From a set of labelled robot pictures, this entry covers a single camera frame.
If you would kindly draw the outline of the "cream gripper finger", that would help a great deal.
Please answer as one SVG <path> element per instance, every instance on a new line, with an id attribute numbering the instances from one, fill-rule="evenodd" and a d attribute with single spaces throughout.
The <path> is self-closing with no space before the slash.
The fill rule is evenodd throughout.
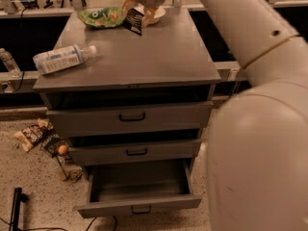
<path id="1" fill-rule="evenodd" d="M 137 0 L 123 0 L 121 5 L 121 14 L 122 17 L 125 18 L 128 14 L 128 12 L 135 8 L 138 5 Z"/>
<path id="2" fill-rule="evenodd" d="M 153 20 L 156 14 L 156 11 L 159 10 L 158 7 L 154 7 L 154 8 L 147 8 L 144 7 L 143 11 L 144 11 L 144 17 L 142 19 L 141 25 L 143 28 L 147 27 Z"/>

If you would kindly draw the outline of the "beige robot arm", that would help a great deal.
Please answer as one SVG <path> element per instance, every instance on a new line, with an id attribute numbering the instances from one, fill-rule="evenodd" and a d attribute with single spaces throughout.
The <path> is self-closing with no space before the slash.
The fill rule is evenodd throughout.
<path id="1" fill-rule="evenodd" d="M 266 0 L 200 0 L 251 85 L 208 130 L 212 231 L 308 231 L 308 43 Z"/>

